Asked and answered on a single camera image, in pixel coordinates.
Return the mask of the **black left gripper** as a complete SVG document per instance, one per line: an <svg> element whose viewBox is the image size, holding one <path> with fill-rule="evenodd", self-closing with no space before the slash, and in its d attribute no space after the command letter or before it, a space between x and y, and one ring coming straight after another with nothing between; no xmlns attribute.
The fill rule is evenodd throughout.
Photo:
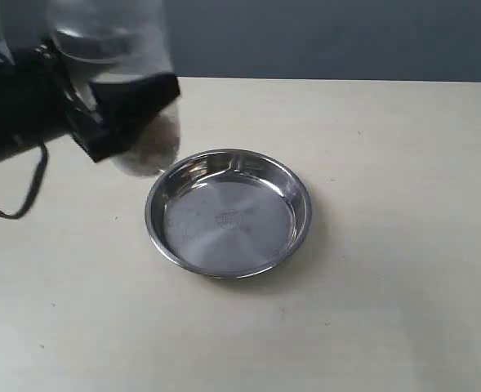
<svg viewBox="0 0 481 392"><path fill-rule="evenodd" d="M0 61L0 162L71 135L98 163L123 154L146 126L180 96L174 73L130 82L89 82L96 108L75 93L51 39Z"/></svg>

